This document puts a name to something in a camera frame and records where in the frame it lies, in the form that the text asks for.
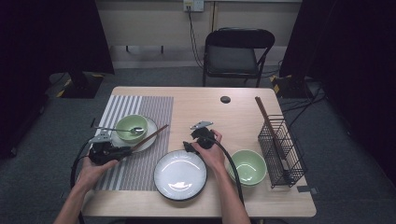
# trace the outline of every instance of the white saucer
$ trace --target white saucer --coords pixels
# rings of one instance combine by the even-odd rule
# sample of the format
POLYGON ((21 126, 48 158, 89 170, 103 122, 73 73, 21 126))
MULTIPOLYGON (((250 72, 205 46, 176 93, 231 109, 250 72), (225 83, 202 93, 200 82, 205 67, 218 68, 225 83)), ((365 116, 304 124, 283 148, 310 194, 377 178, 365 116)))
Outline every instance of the white saucer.
MULTIPOLYGON (((158 130, 157 124, 152 119, 147 118, 148 121, 148 132, 146 133, 146 136, 150 136, 152 133, 155 133, 158 130)), ((157 135, 153 136, 151 139, 149 139, 143 146, 138 148, 134 153, 143 151, 147 148, 149 148, 154 142, 155 139, 157 138, 157 135)), ((111 132, 111 142, 114 147, 134 147, 136 146, 137 143, 127 143, 119 139, 117 136, 116 132, 111 132)))
POLYGON ((191 199, 201 192, 205 183, 205 163, 185 150, 169 152, 158 161, 154 170, 155 187, 170 200, 191 199))

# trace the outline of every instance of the wooden table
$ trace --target wooden table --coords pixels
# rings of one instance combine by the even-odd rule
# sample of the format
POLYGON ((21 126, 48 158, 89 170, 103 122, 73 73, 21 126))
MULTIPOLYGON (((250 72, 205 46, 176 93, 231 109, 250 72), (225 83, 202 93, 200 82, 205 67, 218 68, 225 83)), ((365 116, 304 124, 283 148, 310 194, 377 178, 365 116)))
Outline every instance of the wooden table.
MULTIPOLYGON (((271 89, 248 88, 179 88, 117 87, 112 95, 174 97, 168 151, 183 148, 191 142, 190 126, 200 120, 213 121, 210 129, 223 134, 221 143, 233 154, 239 149, 252 149, 262 154, 258 134, 263 117, 255 97, 262 99, 269 115, 281 114, 276 95, 271 89), (229 96, 224 104, 221 96, 229 96)), ((243 188, 250 217, 312 217, 316 207, 302 177, 295 186, 271 189, 269 177, 254 188, 243 188)), ((173 202, 158 191, 92 190, 86 197, 84 216, 92 217, 220 217, 219 193, 213 173, 208 169, 203 191, 192 200, 173 202)))

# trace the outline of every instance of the wall socket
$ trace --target wall socket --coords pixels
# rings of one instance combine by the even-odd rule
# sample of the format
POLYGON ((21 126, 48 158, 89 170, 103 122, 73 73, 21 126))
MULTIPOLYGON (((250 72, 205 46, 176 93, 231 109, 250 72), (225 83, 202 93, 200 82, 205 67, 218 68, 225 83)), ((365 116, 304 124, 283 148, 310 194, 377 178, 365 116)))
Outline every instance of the wall socket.
POLYGON ((183 10, 188 11, 187 7, 190 7, 191 12, 203 12, 204 11, 204 0, 183 0, 183 10))

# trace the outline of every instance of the human hand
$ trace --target human hand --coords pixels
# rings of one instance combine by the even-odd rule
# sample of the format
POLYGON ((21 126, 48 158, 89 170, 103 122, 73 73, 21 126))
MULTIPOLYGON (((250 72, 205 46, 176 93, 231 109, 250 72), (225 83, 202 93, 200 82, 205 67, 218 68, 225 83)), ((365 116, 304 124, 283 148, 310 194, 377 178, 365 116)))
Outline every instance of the human hand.
MULTIPOLYGON (((216 140, 218 142, 221 142, 221 133, 216 130, 212 130, 212 132, 215 134, 216 140)), ((209 166, 212 170, 216 171, 218 169, 225 169, 225 157, 221 148, 217 144, 214 144, 213 147, 211 147, 210 149, 204 149, 196 142, 191 143, 191 145, 201 154, 206 165, 209 166)))
POLYGON ((79 173, 76 185, 79 185, 85 192, 88 192, 93 188, 106 170, 114 167, 118 163, 118 161, 114 160, 109 161, 104 165, 97 166, 88 157, 85 157, 83 160, 81 172, 79 173))

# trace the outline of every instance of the light green bowl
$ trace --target light green bowl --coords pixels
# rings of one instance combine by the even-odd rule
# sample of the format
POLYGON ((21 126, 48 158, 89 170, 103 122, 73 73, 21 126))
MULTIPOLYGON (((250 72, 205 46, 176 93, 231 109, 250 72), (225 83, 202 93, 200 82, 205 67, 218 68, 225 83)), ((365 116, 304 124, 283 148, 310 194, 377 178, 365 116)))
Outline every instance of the light green bowl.
MULTIPOLYGON (((252 150, 239 150, 231 158, 239 174, 242 186, 252 187, 258 185, 267 174, 267 166, 264 158, 252 150)), ((235 175, 231 164, 228 165, 228 173, 235 181, 235 175)))
POLYGON ((142 133, 116 131, 117 136, 126 143, 138 143, 148 132, 148 121, 145 117, 140 115, 129 115, 120 119, 116 124, 116 129, 119 130, 131 130, 135 127, 141 127, 144 129, 144 131, 142 133))

